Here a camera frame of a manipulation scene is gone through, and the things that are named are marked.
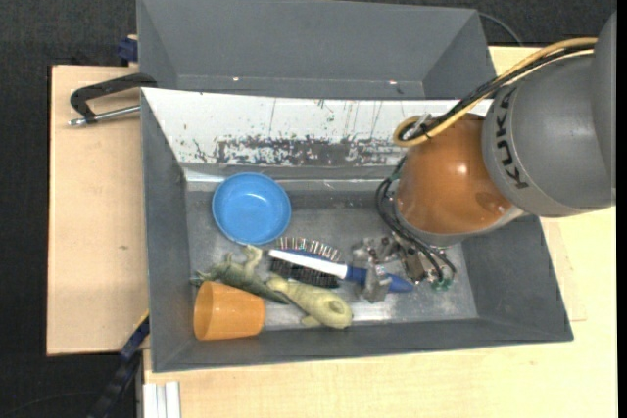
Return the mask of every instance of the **brush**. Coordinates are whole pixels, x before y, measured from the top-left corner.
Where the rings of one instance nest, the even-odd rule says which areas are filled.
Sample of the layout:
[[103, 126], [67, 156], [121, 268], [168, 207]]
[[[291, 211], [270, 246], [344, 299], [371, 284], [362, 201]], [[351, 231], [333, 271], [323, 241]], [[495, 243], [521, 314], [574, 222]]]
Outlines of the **brush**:
[[[345, 263], [334, 263], [319, 256], [309, 255], [300, 250], [269, 250], [268, 255], [271, 257], [284, 259], [290, 263], [312, 268], [320, 272], [335, 275], [340, 279], [365, 284], [367, 270], [365, 268], [357, 268]], [[390, 283], [390, 293], [408, 293], [413, 290], [413, 283], [406, 281], [398, 275], [388, 274], [392, 279]]]
[[[320, 241], [312, 241], [303, 237], [281, 237], [275, 246], [279, 250], [298, 250], [307, 255], [317, 256], [329, 262], [338, 261], [340, 252], [332, 246], [322, 244]], [[283, 259], [271, 258], [270, 271], [286, 279], [295, 279], [299, 282], [319, 286], [320, 288], [338, 288], [339, 282], [335, 275], [305, 268], [301, 265], [290, 263]]]

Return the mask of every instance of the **cable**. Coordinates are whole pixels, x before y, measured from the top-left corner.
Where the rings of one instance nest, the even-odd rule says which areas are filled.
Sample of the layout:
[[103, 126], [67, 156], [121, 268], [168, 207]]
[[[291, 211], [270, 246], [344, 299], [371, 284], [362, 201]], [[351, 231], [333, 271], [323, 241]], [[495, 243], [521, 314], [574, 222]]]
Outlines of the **cable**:
[[505, 24], [504, 22], [502, 22], [501, 20], [499, 20], [498, 18], [495, 18], [494, 16], [490, 16], [487, 15], [486, 13], [479, 13], [479, 16], [481, 18], [484, 18], [494, 24], [497, 24], [498, 26], [500, 26], [503, 30], [505, 30], [507, 32], [507, 34], [516, 42], [516, 44], [518, 44], [520, 47], [522, 47], [524, 44], [522, 42], [522, 38], [520, 38], [518, 36], [518, 34], [513, 31], [513, 29], [511, 27], [509, 27], [507, 24]]
[[[479, 86], [454, 105], [448, 112], [433, 119], [428, 125], [422, 124], [420, 127], [416, 127], [419, 121], [419, 117], [417, 116], [405, 119], [394, 131], [393, 141], [400, 147], [419, 145], [450, 127], [470, 109], [475, 107], [477, 103], [507, 83], [512, 82], [514, 79], [529, 71], [535, 70], [546, 63], [550, 63], [566, 55], [590, 51], [594, 49], [596, 42], [597, 39], [594, 37], [575, 38], [557, 42], [556, 44], [540, 49], [511, 67], [505, 73]], [[415, 130], [411, 132], [409, 137], [406, 137], [408, 132], [412, 129]]]
[[[385, 224], [388, 225], [394, 233], [396, 233], [399, 237], [401, 237], [405, 241], [408, 241], [419, 253], [421, 253], [423, 256], [425, 256], [429, 260], [429, 262], [431, 263], [431, 265], [433, 266], [435, 270], [436, 275], [438, 276], [438, 282], [443, 282], [445, 279], [444, 272], [442, 271], [442, 267], [440, 266], [440, 264], [435, 259], [435, 256], [432, 254], [433, 250], [429, 246], [420, 242], [416, 237], [411, 235], [411, 233], [408, 232], [403, 227], [403, 224], [401, 223], [401, 221], [391, 211], [387, 211], [383, 207], [383, 201], [389, 198], [388, 190], [390, 186], [392, 185], [392, 183], [398, 178], [398, 174], [401, 170], [401, 167], [405, 163], [405, 159], [406, 158], [403, 157], [399, 161], [399, 163], [397, 163], [394, 169], [394, 172], [390, 176], [385, 178], [377, 187], [376, 192], [375, 192], [377, 212], [379, 213], [379, 215], [381, 216], [381, 219], [383, 219]], [[451, 268], [451, 272], [452, 272], [451, 280], [453, 280], [453, 278], [455, 278], [457, 270], [453, 266], [453, 264], [446, 258], [444, 251], [440, 250], [440, 252], [437, 253], [436, 256], [438, 257], [438, 259], [441, 259], [445, 264], [447, 264]]]

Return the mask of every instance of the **stain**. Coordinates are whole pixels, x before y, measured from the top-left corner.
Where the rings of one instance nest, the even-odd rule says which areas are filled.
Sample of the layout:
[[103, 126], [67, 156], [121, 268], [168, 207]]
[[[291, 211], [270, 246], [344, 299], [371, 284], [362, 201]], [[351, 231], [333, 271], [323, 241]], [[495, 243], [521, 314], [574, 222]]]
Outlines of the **stain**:
[[384, 139], [345, 136], [339, 142], [306, 136], [305, 139], [267, 138], [261, 135], [217, 141], [212, 157], [217, 163], [289, 166], [385, 165], [398, 149]]
[[207, 163], [209, 161], [210, 156], [207, 155], [207, 153], [203, 149], [200, 148], [198, 141], [193, 139], [192, 142], [194, 143], [194, 145], [196, 145], [196, 152], [194, 153], [194, 159], [202, 161], [203, 163]]

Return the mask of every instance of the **orange cup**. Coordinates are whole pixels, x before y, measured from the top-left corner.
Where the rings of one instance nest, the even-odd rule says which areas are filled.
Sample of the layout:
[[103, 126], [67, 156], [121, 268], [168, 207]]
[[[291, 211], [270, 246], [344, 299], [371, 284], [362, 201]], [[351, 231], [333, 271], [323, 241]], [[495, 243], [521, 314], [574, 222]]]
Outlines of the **orange cup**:
[[194, 303], [194, 335], [198, 340], [230, 340], [260, 333], [264, 300], [241, 289], [206, 281]]

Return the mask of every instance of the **black clamp handle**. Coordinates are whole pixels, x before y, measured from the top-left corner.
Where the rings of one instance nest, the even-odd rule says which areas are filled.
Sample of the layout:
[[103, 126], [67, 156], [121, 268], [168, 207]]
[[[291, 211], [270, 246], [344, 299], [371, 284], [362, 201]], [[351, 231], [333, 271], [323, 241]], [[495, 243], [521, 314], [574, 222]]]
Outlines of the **black clamp handle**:
[[87, 105], [89, 100], [119, 93], [127, 89], [132, 89], [133, 87], [157, 87], [157, 81], [146, 73], [134, 73], [124, 77], [114, 78], [76, 89], [70, 96], [70, 104], [84, 117], [86, 123], [94, 123], [98, 118], [89, 108], [89, 105]]

